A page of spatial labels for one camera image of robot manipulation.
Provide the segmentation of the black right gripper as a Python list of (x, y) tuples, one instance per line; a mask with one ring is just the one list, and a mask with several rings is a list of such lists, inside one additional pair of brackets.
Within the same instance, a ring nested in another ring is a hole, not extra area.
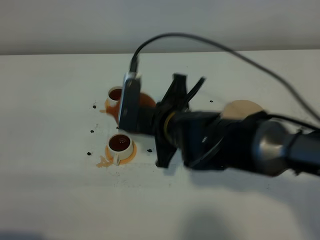
[(136, 131), (154, 137), (157, 155), (155, 165), (159, 168), (168, 168), (178, 149), (169, 134), (169, 124), (177, 113), (189, 107), (185, 103), (187, 94), (187, 76), (175, 73), (167, 92), (155, 107), (139, 106)]

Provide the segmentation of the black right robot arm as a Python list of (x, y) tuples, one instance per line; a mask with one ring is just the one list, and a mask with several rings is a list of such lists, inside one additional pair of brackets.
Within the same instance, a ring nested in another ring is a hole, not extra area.
[(275, 177), (286, 170), (319, 175), (320, 130), (290, 133), (280, 115), (259, 111), (244, 119), (220, 112), (189, 111), (189, 101), (205, 82), (190, 90), (186, 76), (175, 74), (162, 101), (140, 106), (137, 131), (154, 136), (159, 168), (167, 168), (177, 150), (191, 170), (239, 169)]

